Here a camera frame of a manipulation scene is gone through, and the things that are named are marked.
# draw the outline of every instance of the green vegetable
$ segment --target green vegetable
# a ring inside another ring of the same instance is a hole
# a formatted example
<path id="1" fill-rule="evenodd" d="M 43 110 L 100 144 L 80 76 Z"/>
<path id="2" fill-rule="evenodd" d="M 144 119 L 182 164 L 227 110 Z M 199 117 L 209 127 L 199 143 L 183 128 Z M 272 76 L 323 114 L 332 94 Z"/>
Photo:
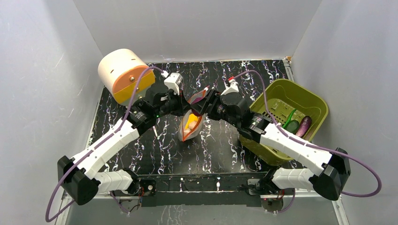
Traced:
<path id="1" fill-rule="evenodd" d="M 309 128 L 311 126 L 311 122 L 312 122 L 311 117 L 305 116 L 300 123 L 300 129 L 298 129 L 296 135 L 299 137 L 304 136 L 307 133 L 307 131 L 309 130 Z"/>
<path id="2" fill-rule="evenodd" d="M 300 122 L 298 122 L 297 120 L 291 120 L 285 130 L 289 131 L 292 134 L 295 134 L 300 128 Z"/>
<path id="3" fill-rule="evenodd" d="M 293 114 L 294 114 L 294 112 L 295 112 L 296 110 L 297 110 L 297 109 L 293 109 L 293 111 L 290 112 L 289 117 L 287 118 L 286 123 L 282 126 L 282 128 L 287 127 L 287 124 L 290 122 L 291 117 L 293 116 Z"/>

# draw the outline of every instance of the wire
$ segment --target wire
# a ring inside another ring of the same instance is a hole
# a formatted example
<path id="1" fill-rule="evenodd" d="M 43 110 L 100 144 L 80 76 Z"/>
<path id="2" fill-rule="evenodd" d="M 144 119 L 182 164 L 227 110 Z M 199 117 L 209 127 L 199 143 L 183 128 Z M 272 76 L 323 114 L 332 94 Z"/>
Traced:
<path id="1" fill-rule="evenodd" d="M 112 198 L 117 202 L 117 204 L 119 205 L 119 208 L 120 208 L 123 212 L 125 212 L 125 213 L 128 214 L 128 213 L 129 213 L 129 210 L 126 209 L 125 207 L 123 207 L 122 204 L 120 204 L 120 201 L 118 201 L 118 200 L 116 199 L 115 195 L 113 194 L 113 191 L 110 191 L 109 194 L 110 194 L 110 195 L 112 196 Z"/>
<path id="2" fill-rule="evenodd" d="M 137 204 L 137 205 L 133 206 L 133 208 L 131 208 L 130 212 L 133 211 L 133 209 L 134 209 L 135 207 L 137 207 L 137 210 L 138 210 L 138 206 L 140 206 L 140 204 Z"/>
<path id="3" fill-rule="evenodd" d="M 293 205 L 293 201 L 294 201 L 295 197 L 296 197 L 296 189 L 294 188 L 293 189 L 293 197 L 291 198 L 291 201 L 290 201 L 289 205 L 286 208 L 284 208 L 283 210 L 278 211 L 278 213 L 286 212 Z"/>
<path id="4" fill-rule="evenodd" d="M 99 146 L 101 146 L 103 143 L 105 143 L 107 140 L 109 140 L 113 135 L 115 135 L 115 133 L 119 132 L 122 129 L 122 126 L 124 124 L 124 122 L 127 120 L 127 117 L 129 115 L 131 106 L 133 105 L 133 100 L 134 100 L 134 96 L 137 92 L 137 87 L 138 84 L 140 83 L 142 77 L 144 76 L 144 74 L 150 70 L 150 69 L 156 69 L 158 71 L 160 71 L 161 73 L 163 72 L 163 70 L 161 70 L 158 67 L 147 67 L 146 69 L 144 69 L 142 71 L 142 73 L 140 74 L 140 76 L 138 77 L 138 80 L 136 82 L 136 85 L 133 89 L 133 93 L 131 95 L 130 98 L 130 102 L 129 102 L 129 106 L 127 107 L 126 113 L 123 117 L 122 123 L 120 124 L 120 126 L 115 130 L 115 132 L 111 133 L 110 135 L 108 135 L 106 138 L 104 138 L 101 142 L 99 142 L 96 146 L 94 146 L 94 150 L 96 150 Z M 59 180 L 58 184 L 55 186 L 55 189 L 53 191 L 53 193 L 51 194 L 50 200 L 48 201 L 48 205 L 47 205 L 47 210 L 46 210 L 46 222 L 51 222 L 54 219 L 56 219 L 61 213 L 63 213 L 69 206 L 71 206 L 75 200 L 72 200 L 70 203 L 68 203 L 64 208 L 62 208 L 61 210 L 59 210 L 53 217 L 49 218 L 50 215 L 50 209 L 51 209 L 51 205 L 53 204 L 54 198 L 55 198 L 55 194 L 57 193 L 58 189 L 61 187 L 62 183 L 64 183 L 66 177 L 83 161 L 85 160 L 87 157 L 90 156 L 90 154 L 93 153 L 93 150 L 88 151 L 81 159 L 79 159 L 76 163 L 73 164 L 73 166 L 71 166 L 71 168 L 69 168 L 66 173 L 61 177 L 61 179 Z M 115 198 L 115 196 L 113 196 L 113 199 L 119 204 L 119 201 Z"/>
<path id="5" fill-rule="evenodd" d="M 274 122 L 274 124 L 276 125 L 276 127 L 278 128 L 278 130 L 279 130 L 285 137 L 289 138 L 290 140 L 292 140 L 292 141 L 294 141 L 294 142 L 296 142 L 296 143 L 305 145 L 305 144 L 306 144 L 305 142 L 302 142 L 302 141 L 297 140 L 296 138 L 294 138 L 294 137 L 292 137 L 292 136 L 289 136 L 289 135 L 285 132 L 285 130 L 278 124 L 278 122 L 276 121 L 275 117 L 274 117 L 274 116 L 271 114 L 271 112 L 269 111 L 269 109 L 268 109 L 268 104 L 267 104 L 267 95 L 266 95 L 266 93 L 265 93 L 265 84 L 264 84 L 264 81 L 263 81 L 261 75 L 259 74 L 259 72 L 255 71 L 255 70 L 247 70 L 247 71 L 244 71 L 244 72 L 242 72 L 242 73 L 236 75 L 236 76 L 234 77 L 234 79 L 237 79 L 237 78 L 239 78 L 240 76 L 245 75 L 245 74 L 247 74 L 247 73 L 255 73 L 255 74 L 260 78 L 260 80 L 261 80 L 261 85 L 262 85 L 262 90 L 263 90 L 263 95 L 264 95 L 265 110 L 267 111 L 268 115 L 271 116 L 271 119 L 272 119 L 272 121 Z M 355 157 L 352 157 L 352 156 L 350 156 L 350 155 L 347 155 L 347 154 L 345 154 L 345 153 L 342 153 L 342 152 L 339 152 L 339 151 L 336 151 L 336 150 L 332 150 L 332 149 L 328 149 L 328 148 L 316 146 L 316 145 L 313 145 L 313 144 L 307 144 L 307 146 L 310 147 L 310 148 L 313 148 L 313 149 L 328 151 L 328 152 L 330 152 L 330 153 L 332 153 L 332 154 L 335 154 L 335 155 L 339 155 L 339 156 L 343 156 L 343 157 L 349 158 L 349 159 L 351 159 L 352 161 L 357 162 L 358 164 L 360 164 L 361 166 L 363 166 L 363 167 L 365 167 L 367 170 L 369 170 L 369 171 L 373 174 L 373 176 L 376 178 L 376 180 L 377 180 L 377 188 L 376 188 L 376 190 L 373 191 L 373 192 L 371 192 L 371 193 L 369 193 L 369 194 L 353 194 L 353 193 L 348 193 L 348 192 L 344 192 L 344 191 L 342 192 L 342 194 L 348 195 L 348 196 L 353 196 L 353 197 L 365 198 L 365 197 L 371 197 L 371 196 L 374 196 L 374 195 L 378 194 L 378 193 L 380 192 L 380 190 L 382 189 L 382 180 L 380 179 L 379 175 L 376 173 L 376 171 L 374 171 L 370 166 L 368 166 L 366 163 L 364 163 L 364 162 L 361 161 L 360 159 L 357 159 L 357 158 L 355 158 Z"/>

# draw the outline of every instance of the yellow object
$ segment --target yellow object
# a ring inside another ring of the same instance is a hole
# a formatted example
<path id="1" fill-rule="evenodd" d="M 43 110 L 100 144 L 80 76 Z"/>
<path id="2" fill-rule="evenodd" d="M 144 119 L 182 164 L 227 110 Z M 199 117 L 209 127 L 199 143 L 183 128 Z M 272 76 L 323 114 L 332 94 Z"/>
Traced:
<path id="1" fill-rule="evenodd" d="M 194 114 L 189 115 L 188 121 L 187 121 L 187 123 L 185 125 L 185 129 L 188 129 L 188 126 L 189 126 L 190 123 L 198 122 L 198 120 L 199 120 L 199 117 L 195 116 Z"/>
<path id="2" fill-rule="evenodd" d="M 122 104 L 125 101 L 129 101 L 131 98 L 131 95 L 133 93 L 133 89 L 136 86 L 136 82 L 131 83 L 129 86 L 125 87 L 119 92 L 116 92 L 113 94 L 113 97 L 115 98 L 116 102 L 119 104 Z M 140 83 L 138 84 L 138 91 L 136 92 L 136 98 L 139 97 L 139 93 L 146 90 L 149 88 L 153 83 L 155 83 L 155 74 L 153 74 L 153 71 L 150 71 L 149 74 L 143 76 L 141 78 Z"/>

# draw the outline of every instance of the purple eggplant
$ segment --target purple eggplant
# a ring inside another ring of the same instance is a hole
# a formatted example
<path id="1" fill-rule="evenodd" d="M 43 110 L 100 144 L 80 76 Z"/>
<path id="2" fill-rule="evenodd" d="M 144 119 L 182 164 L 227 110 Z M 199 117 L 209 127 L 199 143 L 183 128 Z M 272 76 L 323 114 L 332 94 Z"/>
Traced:
<path id="1" fill-rule="evenodd" d="M 307 133 L 307 131 L 310 129 L 311 122 L 312 122 L 311 117 L 305 116 L 300 123 L 300 127 L 298 128 L 298 131 L 296 132 L 296 136 L 299 136 L 299 137 L 304 136 Z"/>

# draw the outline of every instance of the green chili pepper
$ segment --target green chili pepper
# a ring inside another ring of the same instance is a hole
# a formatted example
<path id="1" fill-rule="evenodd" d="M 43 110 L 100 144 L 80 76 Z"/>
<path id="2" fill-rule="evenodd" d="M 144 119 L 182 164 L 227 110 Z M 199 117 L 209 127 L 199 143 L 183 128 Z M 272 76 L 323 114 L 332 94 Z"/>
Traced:
<path id="1" fill-rule="evenodd" d="M 290 122 L 291 117 L 293 116 L 293 113 L 296 111 L 297 109 L 293 109 L 293 111 L 289 114 L 289 117 L 287 118 L 286 123 L 282 126 L 282 128 L 285 128 L 287 126 L 287 124 Z"/>

